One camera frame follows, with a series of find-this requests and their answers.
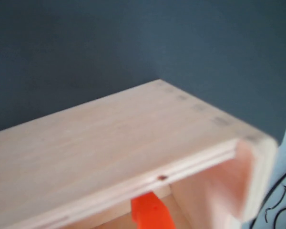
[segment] wooden panel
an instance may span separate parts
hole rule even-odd
[[[172,195],[162,198],[162,202],[169,209],[176,229],[191,229],[191,226],[184,217],[180,207]],[[95,227],[94,229],[137,229],[137,224],[132,221],[131,213],[129,213],[108,223]]]
[[[158,198],[164,198],[171,194],[171,189],[169,186],[163,186],[161,188],[154,190],[153,192],[157,195]],[[64,227],[64,229],[94,228],[130,212],[131,212],[131,203],[130,200],[126,200],[113,207],[110,207],[109,209],[96,213],[78,222],[72,223]]]
[[[0,228],[70,224],[231,159],[257,133],[161,80],[1,131]]]
[[[276,152],[275,142],[240,140],[235,158],[171,184],[193,228],[237,229],[259,211]]]

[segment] dark blue wall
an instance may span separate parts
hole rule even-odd
[[[0,130],[157,78],[281,141],[286,2],[0,0]]]

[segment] plywood edge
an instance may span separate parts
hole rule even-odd
[[[154,171],[144,173],[130,180],[92,194],[78,201],[56,208],[42,215],[30,218],[7,229],[55,229],[101,212],[125,200],[168,185],[199,171],[218,165],[235,156],[238,139],[222,142],[182,160],[174,161]]]
[[[171,194],[171,189],[168,185],[163,186],[154,190],[154,193],[158,198],[164,198]],[[114,220],[120,216],[128,214],[131,212],[131,203],[130,200],[126,200],[122,203],[119,203],[115,206],[110,207],[102,212],[99,212],[95,215],[89,216],[83,220],[72,223],[64,229],[90,229],[95,228],[101,224]]]
[[[278,151],[277,142],[267,135],[245,141],[251,146],[255,161],[241,216],[243,222],[251,220],[259,212]]]

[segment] black curved line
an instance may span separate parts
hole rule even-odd
[[[280,199],[273,207],[267,208],[267,209],[265,210],[265,221],[266,221],[266,223],[268,223],[268,220],[267,220],[267,212],[268,212],[268,210],[275,209],[275,208],[282,202],[282,200],[283,200],[285,194],[286,194],[286,185],[284,185],[284,193],[283,193],[281,199]]]

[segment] plywood layers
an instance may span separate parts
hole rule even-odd
[[[234,158],[257,135],[161,80],[1,131],[0,228],[78,221]]]

